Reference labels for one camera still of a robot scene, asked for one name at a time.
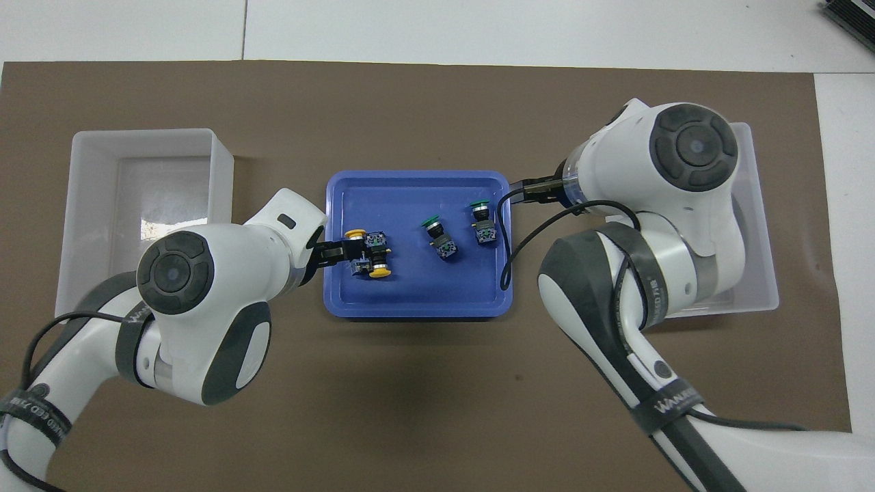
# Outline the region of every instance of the blue tray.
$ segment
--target blue tray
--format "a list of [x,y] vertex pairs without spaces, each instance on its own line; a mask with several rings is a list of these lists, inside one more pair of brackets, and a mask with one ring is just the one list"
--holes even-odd
[[[383,231],[392,252],[385,278],[353,276],[347,262],[325,269],[325,307],[342,318],[492,318],[506,312],[513,287],[499,276],[507,255],[498,240],[478,244],[470,203],[494,208],[509,191],[492,171],[344,171],[328,181],[325,238],[338,241],[350,229]],[[508,236],[510,205],[504,204]],[[440,215],[458,246],[446,260],[429,245],[422,222]]]

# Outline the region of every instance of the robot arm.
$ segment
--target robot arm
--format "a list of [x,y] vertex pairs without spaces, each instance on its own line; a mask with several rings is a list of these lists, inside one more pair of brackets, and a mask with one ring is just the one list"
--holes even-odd
[[[217,404],[255,377],[268,347],[267,301],[302,283],[325,215],[283,189],[244,225],[173,232],[137,272],[95,288],[79,308],[123,318],[74,320],[6,398],[0,488],[57,490],[42,482],[54,449],[97,388],[113,376],[197,404]],[[37,415],[35,424],[25,420]]]
[[[572,152],[560,201],[625,203],[640,231],[609,222],[556,241],[538,276],[543,303],[694,490],[871,490],[875,442],[726,426],[641,332],[740,278],[744,244],[729,195],[735,141],[724,127],[695,105],[632,100]],[[704,182],[697,172],[719,179],[692,186]]]

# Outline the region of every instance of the white table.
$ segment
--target white table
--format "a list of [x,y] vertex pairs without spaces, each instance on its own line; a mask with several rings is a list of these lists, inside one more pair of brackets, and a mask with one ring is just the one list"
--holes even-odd
[[0,0],[0,69],[240,59],[814,73],[851,424],[875,436],[875,53],[814,0]]

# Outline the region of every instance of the white plastic bin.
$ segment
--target white plastic bin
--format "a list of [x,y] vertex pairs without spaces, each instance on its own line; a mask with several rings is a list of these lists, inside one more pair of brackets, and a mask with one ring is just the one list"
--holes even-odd
[[73,137],[55,313],[137,268],[159,237],[231,221],[234,157],[212,130],[81,131]]
[[747,123],[732,123],[731,126],[738,139],[738,173],[732,184],[732,198],[741,235],[745,239],[745,271],[735,287],[682,309],[670,318],[770,311],[780,302],[751,127]]

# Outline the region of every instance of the brown mat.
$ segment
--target brown mat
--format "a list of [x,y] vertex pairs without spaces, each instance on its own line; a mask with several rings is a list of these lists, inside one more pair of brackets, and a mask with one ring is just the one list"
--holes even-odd
[[[814,80],[753,74],[314,62],[6,63],[0,90],[0,390],[53,314],[79,130],[204,127],[236,159],[234,220],[280,186],[322,206],[345,169],[547,174],[630,97],[753,130],[780,307],[672,320],[650,340],[717,414],[849,430]],[[514,209],[517,238],[556,206]],[[114,380],[57,452],[76,490],[679,490],[683,482],[543,309],[565,219],[480,323],[352,323],[321,275],[271,302],[262,374],[206,409]]]

